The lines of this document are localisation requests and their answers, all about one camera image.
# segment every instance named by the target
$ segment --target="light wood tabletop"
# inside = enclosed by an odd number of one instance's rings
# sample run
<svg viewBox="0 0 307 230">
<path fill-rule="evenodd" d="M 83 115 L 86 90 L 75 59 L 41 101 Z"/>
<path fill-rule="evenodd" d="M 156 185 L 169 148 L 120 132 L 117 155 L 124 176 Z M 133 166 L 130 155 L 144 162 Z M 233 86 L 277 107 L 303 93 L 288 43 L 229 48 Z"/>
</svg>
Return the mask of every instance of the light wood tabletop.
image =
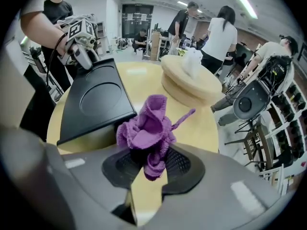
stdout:
<svg viewBox="0 0 307 230">
<path fill-rule="evenodd" d="M 175 123 L 184 114 L 189 112 L 189 107 L 173 99 L 161 85 L 163 74 L 161 66 L 147 62 L 127 62 L 118 63 L 117 68 L 137 112 L 140 111 L 145 100 L 151 94 L 163 94 L 167 97 L 166 115 L 172 123 Z M 61 120 L 68 92 L 69 90 L 59 100 L 49 122 L 47 142 L 54 145 L 59 140 Z M 192 116 L 174 130 L 174 135 L 178 143 L 218 152 L 217 126 L 213 113 L 208 106 L 197 108 Z M 62 144 L 58 149 L 60 154 L 101 149 L 104 147 L 102 144 L 103 136 L 110 137 L 109 134 L 99 133 L 98 130 Z M 161 188 L 166 183 L 166 171 L 155 182 L 148 181 L 143 174 L 143 170 L 136 177 L 131 189 L 138 226 L 144 225 L 159 209 L 162 203 Z"/>
</svg>

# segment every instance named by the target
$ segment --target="purple cloth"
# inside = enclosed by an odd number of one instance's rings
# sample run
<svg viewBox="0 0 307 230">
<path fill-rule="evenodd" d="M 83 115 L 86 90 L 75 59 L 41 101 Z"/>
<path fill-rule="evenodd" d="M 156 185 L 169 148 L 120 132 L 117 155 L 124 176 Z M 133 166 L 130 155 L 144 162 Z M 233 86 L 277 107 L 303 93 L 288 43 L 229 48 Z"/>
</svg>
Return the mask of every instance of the purple cloth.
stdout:
<svg viewBox="0 0 307 230">
<path fill-rule="evenodd" d="M 144 165 L 145 176 L 151 181 L 160 177 L 165 169 L 164 157 L 169 144 L 176 142 L 172 131 L 195 112 L 195 109 L 191 109 L 172 125 L 169 118 L 165 116 L 166 101 L 167 97 L 164 95 L 150 95 L 140 114 L 120 125 L 116 134 L 117 144 L 120 147 L 154 148 L 154 152 L 147 157 L 147 164 Z"/>
</svg>

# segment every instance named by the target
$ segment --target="long hair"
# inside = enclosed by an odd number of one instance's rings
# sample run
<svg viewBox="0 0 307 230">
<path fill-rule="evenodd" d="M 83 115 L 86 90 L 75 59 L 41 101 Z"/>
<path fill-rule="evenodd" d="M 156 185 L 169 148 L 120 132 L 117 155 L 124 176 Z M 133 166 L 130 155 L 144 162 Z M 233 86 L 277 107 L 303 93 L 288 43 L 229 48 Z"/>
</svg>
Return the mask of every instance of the long hair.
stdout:
<svg viewBox="0 0 307 230">
<path fill-rule="evenodd" d="M 232 25 L 235 24 L 236 21 L 236 13 L 229 6 L 223 6 L 219 11 L 217 18 L 224 18 L 223 31 L 225 30 L 225 26 L 227 22 L 230 22 Z"/>
</svg>

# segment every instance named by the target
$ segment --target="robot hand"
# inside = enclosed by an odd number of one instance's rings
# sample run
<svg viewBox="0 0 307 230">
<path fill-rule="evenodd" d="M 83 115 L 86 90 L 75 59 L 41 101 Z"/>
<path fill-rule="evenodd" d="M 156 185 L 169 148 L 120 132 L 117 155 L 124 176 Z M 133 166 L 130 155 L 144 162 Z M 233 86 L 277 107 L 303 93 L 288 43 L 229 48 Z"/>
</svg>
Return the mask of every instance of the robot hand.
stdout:
<svg viewBox="0 0 307 230">
<path fill-rule="evenodd" d="M 95 34 L 92 23 L 82 19 L 73 24 L 68 31 L 68 39 L 65 45 L 66 53 L 63 57 L 58 57 L 63 65 L 80 64 L 84 69 L 89 70 L 93 62 L 99 60 L 98 55 L 93 50 Z"/>
</svg>

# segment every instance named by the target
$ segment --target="cable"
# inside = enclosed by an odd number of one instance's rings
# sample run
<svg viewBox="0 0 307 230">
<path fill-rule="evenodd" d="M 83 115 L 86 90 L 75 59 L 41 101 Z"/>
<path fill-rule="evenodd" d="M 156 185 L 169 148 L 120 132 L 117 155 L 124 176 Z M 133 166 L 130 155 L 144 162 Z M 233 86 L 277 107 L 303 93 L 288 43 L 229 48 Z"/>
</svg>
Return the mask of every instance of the cable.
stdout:
<svg viewBox="0 0 307 230">
<path fill-rule="evenodd" d="M 50 56 L 50 59 L 49 59 L 49 62 L 48 62 L 48 68 L 47 68 L 47 80 L 46 80 L 46 84 L 47 84 L 47 87 L 49 87 L 49 81 L 48 81 L 48 76 L 49 76 L 49 71 L 50 71 L 50 68 L 51 68 L 51 62 L 53 60 L 53 57 L 54 57 L 54 54 L 55 52 L 57 51 L 57 47 L 59 46 L 60 42 L 63 40 L 64 37 L 66 37 L 68 33 L 64 33 L 60 38 L 59 40 L 57 41 L 57 44 L 56 46 L 54 47 L 52 53 L 51 53 L 51 56 Z"/>
</svg>

